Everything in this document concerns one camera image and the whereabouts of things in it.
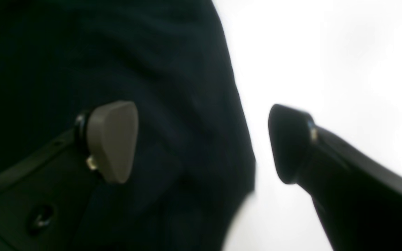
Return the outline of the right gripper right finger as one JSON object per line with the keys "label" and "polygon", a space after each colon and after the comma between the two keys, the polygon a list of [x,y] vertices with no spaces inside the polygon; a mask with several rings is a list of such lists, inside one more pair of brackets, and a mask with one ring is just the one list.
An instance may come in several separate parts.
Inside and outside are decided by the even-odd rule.
{"label": "right gripper right finger", "polygon": [[276,172],[312,198],[334,251],[402,251],[402,177],[305,111],[275,104],[268,129]]}

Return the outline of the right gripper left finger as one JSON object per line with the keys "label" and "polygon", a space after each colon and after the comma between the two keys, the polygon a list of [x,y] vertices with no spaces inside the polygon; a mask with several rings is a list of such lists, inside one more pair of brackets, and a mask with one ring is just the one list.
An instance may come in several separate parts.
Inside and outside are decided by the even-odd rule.
{"label": "right gripper left finger", "polygon": [[134,102],[108,103],[1,172],[0,251],[67,250],[94,189],[128,181],[138,130]]}

